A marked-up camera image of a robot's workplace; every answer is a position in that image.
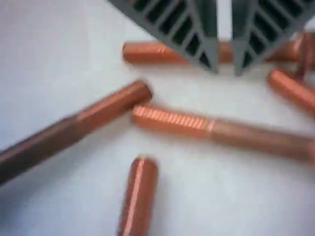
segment copper pin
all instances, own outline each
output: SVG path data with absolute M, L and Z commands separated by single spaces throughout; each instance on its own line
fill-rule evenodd
M 186 135 L 301 160 L 310 158 L 315 139 L 239 122 L 200 117 L 149 105 L 135 106 L 133 122 L 140 127 Z
M 232 63 L 232 49 L 229 42 L 219 43 L 220 63 Z M 182 64 L 188 63 L 171 48 L 160 42 L 126 42 L 123 58 L 132 64 Z M 296 42 L 290 41 L 280 47 L 266 62 L 298 62 L 299 50 Z
M 0 153 L 0 185 L 71 146 L 114 118 L 147 102 L 152 94 L 141 80 L 120 89 Z
M 300 33 L 296 44 L 300 51 L 300 59 L 294 78 L 302 80 L 308 71 L 315 69 L 315 33 Z
M 274 70 L 268 75 L 268 84 L 276 93 L 315 115 L 315 91 L 296 80 L 293 75 Z
M 155 161 L 147 157 L 136 158 L 129 172 L 118 236 L 148 235 L 157 182 Z

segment threaded copper rod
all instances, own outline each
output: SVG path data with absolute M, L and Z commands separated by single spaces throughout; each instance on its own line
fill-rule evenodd
M 149 105 L 135 106 L 133 122 L 140 127 L 212 140 L 236 147 L 308 160 L 315 139 L 243 123 L 200 117 Z
M 274 70 L 268 75 L 268 84 L 276 93 L 315 115 L 315 91 L 302 81 L 296 80 L 288 72 Z
M 219 43 L 220 63 L 232 63 L 232 49 L 229 42 Z M 181 64 L 187 61 L 160 42 L 126 42 L 123 45 L 123 58 L 132 64 Z M 298 62 L 299 51 L 295 42 L 287 42 L 266 62 Z
M 157 182 L 156 162 L 147 157 L 136 158 L 129 172 L 118 236 L 148 235 Z
M 0 153 L 0 185 L 53 154 L 71 146 L 134 105 L 149 101 L 150 89 L 141 80 L 122 88 L 88 108 L 65 118 Z

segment copper rod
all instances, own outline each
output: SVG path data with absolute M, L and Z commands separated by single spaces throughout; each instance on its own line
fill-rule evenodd
M 149 105 L 135 106 L 132 117 L 135 124 L 150 130 L 186 135 L 301 160 L 310 158 L 310 148 L 315 141 L 310 137 Z
M 129 172 L 118 236 L 148 235 L 157 182 L 156 162 L 147 157 L 136 158 Z
M 281 70 L 274 70 L 268 75 L 269 86 L 278 94 L 315 115 L 315 91 L 296 80 L 293 75 Z
M 232 63 L 233 55 L 229 42 L 219 43 L 220 63 Z M 164 44 L 153 42 L 126 42 L 123 45 L 123 58 L 132 64 L 182 64 L 187 61 Z M 266 62 L 298 62 L 299 50 L 296 42 L 290 41 L 273 53 Z
M 152 94 L 141 80 L 67 117 L 0 153 L 0 185 L 71 146 L 114 118 L 147 102 Z

